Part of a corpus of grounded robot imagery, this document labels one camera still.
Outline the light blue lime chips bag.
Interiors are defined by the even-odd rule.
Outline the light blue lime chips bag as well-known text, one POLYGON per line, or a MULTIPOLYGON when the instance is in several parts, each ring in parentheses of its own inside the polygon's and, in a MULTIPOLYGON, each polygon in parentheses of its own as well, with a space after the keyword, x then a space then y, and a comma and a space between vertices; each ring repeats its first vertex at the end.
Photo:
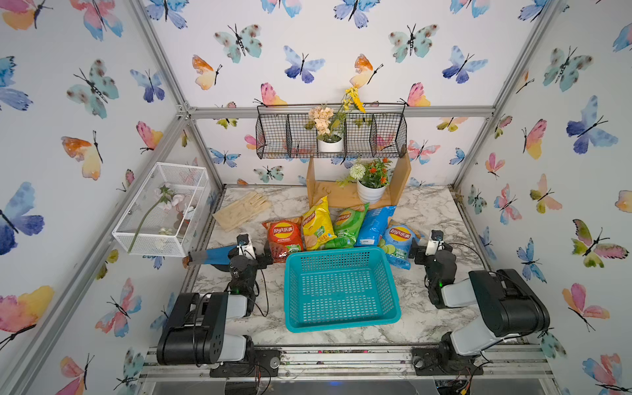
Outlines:
POLYGON ((380 240, 379 247, 385 252, 388 262, 395 268, 411 269, 409 253, 419 236, 407 225, 391 225, 380 240))

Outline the red Lay's chips bag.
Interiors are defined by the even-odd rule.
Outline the red Lay's chips bag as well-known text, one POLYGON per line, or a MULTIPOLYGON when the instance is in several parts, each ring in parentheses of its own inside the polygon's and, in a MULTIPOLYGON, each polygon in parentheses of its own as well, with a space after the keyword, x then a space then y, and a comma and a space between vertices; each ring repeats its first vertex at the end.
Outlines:
POLYGON ((305 250, 301 234, 301 217, 263 222, 273 263, 285 263, 289 255, 305 250))

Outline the dark blue chips bag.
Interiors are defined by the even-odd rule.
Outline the dark blue chips bag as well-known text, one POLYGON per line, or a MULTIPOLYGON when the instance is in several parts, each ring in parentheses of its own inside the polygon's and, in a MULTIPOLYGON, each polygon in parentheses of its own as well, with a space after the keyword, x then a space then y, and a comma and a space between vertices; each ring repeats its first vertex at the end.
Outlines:
POLYGON ((396 208, 387 206, 369 210, 360 228, 355 247, 377 246, 396 208))

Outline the green Lay's chips bag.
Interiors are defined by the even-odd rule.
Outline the green Lay's chips bag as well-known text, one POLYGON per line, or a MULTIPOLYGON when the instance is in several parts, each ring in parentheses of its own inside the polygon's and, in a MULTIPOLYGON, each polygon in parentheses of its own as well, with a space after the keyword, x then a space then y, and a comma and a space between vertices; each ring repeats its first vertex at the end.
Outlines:
POLYGON ((324 248, 326 250, 348 249, 356 245, 360 229, 368 212, 369 204, 360 204, 341 211, 335 222, 333 230, 336 238, 329 240, 324 248))

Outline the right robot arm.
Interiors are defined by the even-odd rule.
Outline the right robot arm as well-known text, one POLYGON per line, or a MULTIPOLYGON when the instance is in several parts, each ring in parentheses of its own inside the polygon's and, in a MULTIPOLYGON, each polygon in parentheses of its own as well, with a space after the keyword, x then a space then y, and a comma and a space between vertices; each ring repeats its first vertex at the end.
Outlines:
POLYGON ((426 270, 425 286, 434 307, 479 309, 474 321, 444 334, 438 346, 444 359, 478 356, 503 341, 549 329, 546 306, 515 270, 470 271, 466 279, 456 281, 456 255, 450 245, 436 240, 414 244, 409 256, 426 270))

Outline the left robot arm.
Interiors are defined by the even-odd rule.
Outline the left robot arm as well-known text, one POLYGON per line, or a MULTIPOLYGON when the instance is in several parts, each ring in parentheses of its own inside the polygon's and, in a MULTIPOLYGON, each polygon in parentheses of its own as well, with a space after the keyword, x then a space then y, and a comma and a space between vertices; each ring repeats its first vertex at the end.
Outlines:
POLYGON ((224 291, 182 293, 176 299, 156 346, 159 365, 258 365, 251 337, 228 333, 226 326, 256 310, 265 314, 257 298, 267 289, 259 287, 257 276, 273 263, 272 253, 235 247, 228 258, 230 281, 224 291))

